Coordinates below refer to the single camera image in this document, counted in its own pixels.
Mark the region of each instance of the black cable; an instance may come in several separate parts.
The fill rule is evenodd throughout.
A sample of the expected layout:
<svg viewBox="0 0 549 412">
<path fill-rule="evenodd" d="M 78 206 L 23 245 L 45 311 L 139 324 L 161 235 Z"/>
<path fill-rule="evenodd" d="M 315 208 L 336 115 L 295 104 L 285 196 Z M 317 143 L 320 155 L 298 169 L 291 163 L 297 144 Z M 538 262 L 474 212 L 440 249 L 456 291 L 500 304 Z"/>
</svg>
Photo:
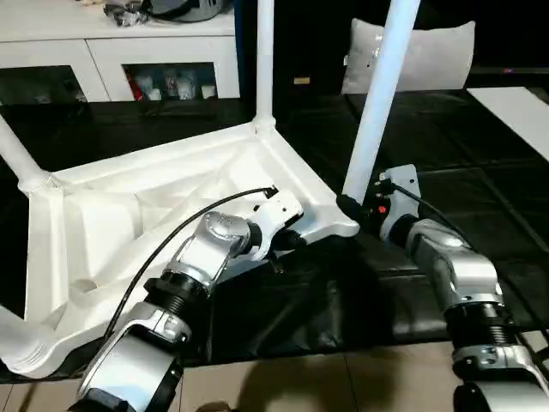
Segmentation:
<svg viewBox="0 0 549 412">
<path fill-rule="evenodd" d="M 427 202 L 425 199 L 422 199 L 421 197 L 415 195 L 414 193 L 412 193 L 411 191 L 408 191 L 407 189 L 404 189 L 402 186 L 399 186 L 399 185 L 396 185 L 396 184 L 392 184 L 391 187 L 393 189 L 395 189 L 396 191 L 399 191 L 400 193 L 412 198 L 413 200 L 415 200 L 416 202 L 418 202 L 419 204 L 425 206 L 426 208 L 428 208 L 432 213 L 434 213 L 435 215 L 438 216 L 438 218 L 443 221 L 448 227 L 450 227 L 451 229 L 453 229 L 457 234 L 459 234 L 463 240 L 465 240 L 467 242 L 467 240 L 465 239 L 465 236 L 463 235 L 463 232 L 459 229 L 459 227 L 457 227 L 454 223 L 452 223 L 450 221 L 450 219 L 448 219 L 446 217 L 446 215 L 440 211 L 439 209 L 437 209 L 435 206 L 433 206 L 431 203 Z"/>
<path fill-rule="evenodd" d="M 260 193 L 260 192 L 265 192 L 265 196 L 272 197 L 277 192 L 277 190 L 274 187 L 263 187 L 263 188 L 260 188 L 260 189 L 252 189 L 252 190 L 249 190 L 249 191 L 241 191 L 240 193 L 236 193 L 234 195 L 224 197 L 223 199 L 218 200 L 217 202 L 214 202 L 214 203 L 210 204 L 208 207 L 197 211 L 194 215 L 192 215 L 187 220 L 185 220 L 183 223 L 181 223 L 179 226 L 177 226 L 175 229 L 173 229 L 173 232 L 171 232 L 167 236 L 167 238 L 165 238 L 164 241 L 162 243 L 160 243 L 160 245 L 153 251 L 151 256 L 148 257 L 148 259 L 145 261 L 143 266 L 137 271 L 136 275 L 131 280 L 130 285 L 128 286 L 128 288 L 124 292 L 124 295 L 122 296 L 122 299 L 120 300 L 120 303 L 118 304 L 118 307 L 117 307 L 116 311 L 114 311 L 114 314 L 112 315 L 111 322 L 109 322 L 108 326 L 106 327 L 105 334 L 103 335 L 103 342 L 102 342 L 101 346 L 103 344 L 105 344 L 105 342 L 107 341 L 107 339 L 109 338 L 111 333 L 114 331 L 114 327 L 116 326 L 116 323 L 117 323 L 118 319 L 120 318 L 120 315 L 122 314 L 122 310 L 124 309 L 124 306 L 126 305 L 126 302 L 128 301 L 128 298 L 130 297 L 131 292 L 136 288 L 137 283 L 142 278 L 142 276 L 145 273 L 145 271 L 147 270 L 148 266 L 150 266 L 150 264 L 159 255 L 159 253 L 162 251 L 162 249 L 164 249 L 166 247 L 166 245 L 168 243 L 170 243 L 170 241 L 173 238 L 175 238 L 176 235 L 179 232 L 181 232 L 181 230 L 183 230 L 187 225 L 192 223 L 196 218 L 198 218 L 201 215 L 209 212 L 212 209 L 217 208 L 218 206 L 221 206 L 223 203 L 230 202 L 230 201 L 232 201 L 236 198 L 239 198 L 239 197 L 251 195 L 252 193 Z"/>
<path fill-rule="evenodd" d="M 430 204 L 429 202 L 427 202 L 425 199 L 422 199 L 421 197 L 413 194 L 411 191 L 408 191 L 406 190 L 405 188 L 403 188 L 402 186 L 399 186 L 399 185 L 396 185 L 396 184 L 391 184 L 391 187 L 396 190 L 396 191 L 399 191 L 400 193 L 412 198 L 413 200 L 415 200 L 416 202 L 426 206 L 431 212 L 433 212 L 435 215 L 437 215 L 441 221 L 443 221 L 446 225 L 448 225 L 449 228 L 451 228 L 452 230 L 454 230 L 456 233 L 458 233 L 462 239 L 469 244 L 471 250 L 473 251 L 476 251 L 478 253 L 478 250 L 474 247 L 474 245 L 467 239 L 467 237 L 463 234 L 463 232 L 459 229 L 459 227 L 457 227 L 454 223 L 452 223 L 445 215 L 442 211 L 440 211 L 439 209 L 437 209 L 435 206 L 433 206 L 432 204 Z M 501 273 L 501 272 L 498 272 L 498 278 L 500 278 L 501 280 L 503 280 L 507 286 L 511 289 L 511 291 L 513 292 L 513 294 L 515 295 L 515 297 L 521 302 L 522 304 L 522 307 L 524 308 L 524 310 L 528 313 L 528 315 L 530 316 L 530 318 L 532 319 L 532 322 L 534 323 L 534 327 L 537 328 L 541 335 L 544 337 L 544 339 L 546 340 L 546 343 L 547 345 L 549 345 L 549 333 L 547 332 L 545 326 L 544 326 L 544 323 L 543 321 L 541 320 L 541 318 L 538 316 L 538 314 L 535 312 L 535 310 L 533 309 L 533 307 L 530 306 L 530 304 L 528 303 L 528 300 L 524 297 L 524 295 L 522 294 L 521 290 L 519 289 L 519 287 L 517 287 L 517 285 L 511 281 L 511 279 Z M 536 366 L 540 369 L 540 371 L 544 374 L 544 376 L 546 377 L 546 379 L 549 380 L 549 370 L 546 368 L 546 366 L 543 364 L 543 361 L 545 359 L 541 359 L 539 357 L 539 354 L 536 353 L 532 347 L 530 346 L 530 344 L 528 343 L 528 341 L 526 340 L 526 338 L 522 335 L 521 332 L 517 331 L 516 333 L 517 335 L 517 338 L 519 339 L 519 341 L 521 342 L 522 346 L 524 346 L 528 352 L 530 352 L 530 354 L 534 354 L 534 356 L 532 356 L 532 359 L 534 361 L 534 363 L 536 364 Z"/>
</svg>

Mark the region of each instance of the black table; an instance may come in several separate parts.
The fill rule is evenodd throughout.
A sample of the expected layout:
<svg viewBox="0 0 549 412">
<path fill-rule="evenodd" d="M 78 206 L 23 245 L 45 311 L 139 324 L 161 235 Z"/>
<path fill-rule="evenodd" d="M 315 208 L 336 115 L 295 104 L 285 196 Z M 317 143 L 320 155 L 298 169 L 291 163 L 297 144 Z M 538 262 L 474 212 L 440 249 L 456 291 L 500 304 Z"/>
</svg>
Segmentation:
<svg viewBox="0 0 549 412">
<path fill-rule="evenodd" d="M 277 128 L 341 192 L 364 96 L 296 100 Z M 60 170 L 250 119 L 236 100 L 3 107 L 37 162 Z M 515 281 L 549 324 L 549 164 L 465 91 L 398 94 L 376 171 L 413 163 L 425 199 L 456 222 Z M 0 165 L 0 228 L 9 239 L 0 303 L 22 315 L 27 199 Z M 403 253 L 361 233 L 328 238 L 221 283 L 208 339 L 188 365 L 330 353 L 446 339 L 431 286 Z M 531 319 L 503 285 L 516 322 Z M 49 379 L 66 379 L 97 343 L 77 349 Z M 22 381 L 0 370 L 2 381 Z"/>
</svg>

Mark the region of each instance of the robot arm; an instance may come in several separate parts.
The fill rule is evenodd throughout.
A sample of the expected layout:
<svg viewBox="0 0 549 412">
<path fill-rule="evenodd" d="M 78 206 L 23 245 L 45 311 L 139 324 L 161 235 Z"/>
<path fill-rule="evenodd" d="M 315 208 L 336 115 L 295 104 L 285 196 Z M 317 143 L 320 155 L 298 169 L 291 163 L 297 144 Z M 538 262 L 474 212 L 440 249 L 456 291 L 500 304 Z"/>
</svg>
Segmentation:
<svg viewBox="0 0 549 412">
<path fill-rule="evenodd" d="M 389 169 L 380 182 L 419 196 L 413 166 Z M 549 410 L 549 386 L 516 340 L 492 262 L 454 230 L 421 220 L 411 197 L 394 191 L 389 200 L 380 238 L 402 247 L 429 276 L 454 344 L 453 370 L 464 381 L 455 391 L 455 410 Z"/>
<path fill-rule="evenodd" d="M 235 258 L 259 261 L 273 237 L 303 215 L 297 198 L 281 191 L 248 220 L 219 212 L 204 215 L 148 295 L 90 363 L 69 410 L 168 410 L 183 376 L 178 354 L 200 328 L 215 284 Z"/>
</svg>

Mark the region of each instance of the white pillow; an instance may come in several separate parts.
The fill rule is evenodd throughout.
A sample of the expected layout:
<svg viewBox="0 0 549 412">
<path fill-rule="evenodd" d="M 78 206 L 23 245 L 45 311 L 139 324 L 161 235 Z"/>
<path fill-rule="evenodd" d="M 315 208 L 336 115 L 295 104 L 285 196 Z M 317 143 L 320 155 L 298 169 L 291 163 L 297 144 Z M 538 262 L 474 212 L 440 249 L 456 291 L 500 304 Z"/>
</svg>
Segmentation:
<svg viewBox="0 0 549 412">
<path fill-rule="evenodd" d="M 367 93 L 383 27 L 353 19 L 343 94 Z M 396 89 L 463 88 L 471 69 L 474 21 L 454 28 L 413 30 Z"/>
</svg>

